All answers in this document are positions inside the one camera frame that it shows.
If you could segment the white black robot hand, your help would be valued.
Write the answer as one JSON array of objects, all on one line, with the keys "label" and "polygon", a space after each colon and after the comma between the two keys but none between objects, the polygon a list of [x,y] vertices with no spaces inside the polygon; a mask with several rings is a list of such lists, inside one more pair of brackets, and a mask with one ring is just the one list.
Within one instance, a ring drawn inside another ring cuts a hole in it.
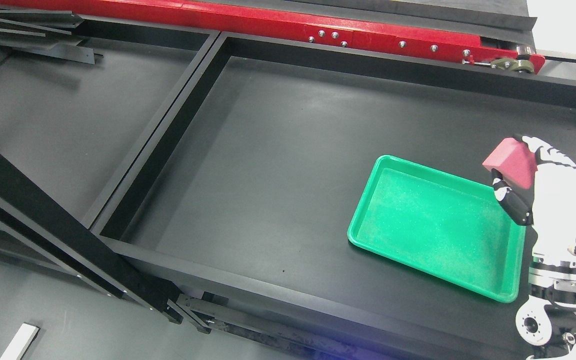
[{"label": "white black robot hand", "polygon": [[535,155],[537,171],[529,189],[490,172],[494,198],[520,226],[530,226],[537,235],[532,256],[547,264],[576,260],[576,162],[539,137],[516,135]]}]

